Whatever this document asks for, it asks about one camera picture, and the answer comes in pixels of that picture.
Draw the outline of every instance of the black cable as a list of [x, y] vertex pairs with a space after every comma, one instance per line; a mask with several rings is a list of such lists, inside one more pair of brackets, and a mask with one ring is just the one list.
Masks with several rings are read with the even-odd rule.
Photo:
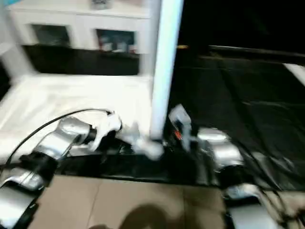
[[[272, 187], [274, 189], [282, 190], [281, 187], [271, 177], [268, 176], [266, 171], [260, 165], [260, 162], [255, 158], [255, 156], [251, 153], [251, 151], [243, 143], [241, 143], [239, 140], [233, 139], [233, 138], [232, 138], [232, 143], [235, 144], [240, 149], [240, 152], [242, 155], [244, 155], [244, 158], [246, 158], [245, 156], [251, 157], [251, 159], [255, 162], [256, 167], [260, 170], [262, 179], [270, 187]], [[254, 173], [254, 176], [257, 176], [258, 174], [256, 173], [257, 172], [256, 169], [254, 169], [253, 167], [251, 169], [252, 169], [252, 172]]]
[[43, 128], [45, 128], [46, 126], [64, 118], [64, 117], [67, 117], [67, 116], [70, 116], [70, 115], [73, 115], [73, 114], [76, 114], [76, 113], [80, 113], [80, 112], [84, 112], [84, 111], [101, 111], [101, 112], [104, 112], [106, 113], [107, 115], [111, 114], [112, 111], [109, 111], [107, 109], [98, 109], [98, 108], [86, 108], [86, 109], [81, 109], [81, 110], [76, 110], [76, 111], [72, 111], [72, 112], [69, 112], [69, 113], [66, 113], [66, 114], [63, 114], [57, 118], [54, 118], [50, 121], [48, 121], [47, 123], [41, 125], [40, 127], [38, 127], [36, 130], [34, 130], [32, 133], [30, 133], [26, 138], [24, 138], [18, 145], [17, 147], [13, 150], [13, 152], [10, 154], [9, 158], [7, 159], [6, 163], [1, 167], [1, 170], [0, 170], [0, 179], [2, 177], [2, 174], [3, 174], [3, 171], [7, 168], [8, 165], [10, 165], [12, 159], [13, 159], [13, 156], [17, 153], [17, 150], [26, 142], [28, 141], [32, 136], [34, 136], [36, 133], [38, 133], [40, 130], [42, 130]]

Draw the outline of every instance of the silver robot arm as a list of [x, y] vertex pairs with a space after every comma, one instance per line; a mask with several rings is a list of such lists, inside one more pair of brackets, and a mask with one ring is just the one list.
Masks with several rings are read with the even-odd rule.
[[37, 198], [51, 182], [58, 163], [72, 146], [89, 144], [89, 148], [95, 150], [104, 136], [121, 127], [122, 122], [116, 114], [103, 120], [102, 130], [98, 131], [74, 117], [61, 119], [57, 128], [47, 134], [29, 155], [20, 157], [21, 166], [12, 169], [0, 185], [0, 229], [27, 228], [38, 208]]

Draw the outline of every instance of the tiled floor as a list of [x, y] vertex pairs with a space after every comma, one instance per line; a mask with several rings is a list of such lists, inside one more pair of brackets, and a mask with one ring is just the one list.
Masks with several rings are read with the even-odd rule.
[[30, 229], [221, 229], [211, 188], [56, 176]]

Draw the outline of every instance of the cabinet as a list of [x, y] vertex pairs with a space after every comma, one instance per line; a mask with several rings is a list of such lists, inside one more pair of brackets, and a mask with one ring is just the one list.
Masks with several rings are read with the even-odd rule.
[[148, 52], [151, 19], [148, 0], [112, 0], [112, 7], [105, 10], [91, 9], [90, 2], [22, 0], [8, 9], [22, 44]]

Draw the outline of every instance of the white pole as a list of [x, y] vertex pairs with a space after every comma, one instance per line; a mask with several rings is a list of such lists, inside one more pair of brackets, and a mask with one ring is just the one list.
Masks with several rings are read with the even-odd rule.
[[150, 137], [153, 139], [163, 135], [182, 10], [183, 0], [162, 0], [152, 93]]

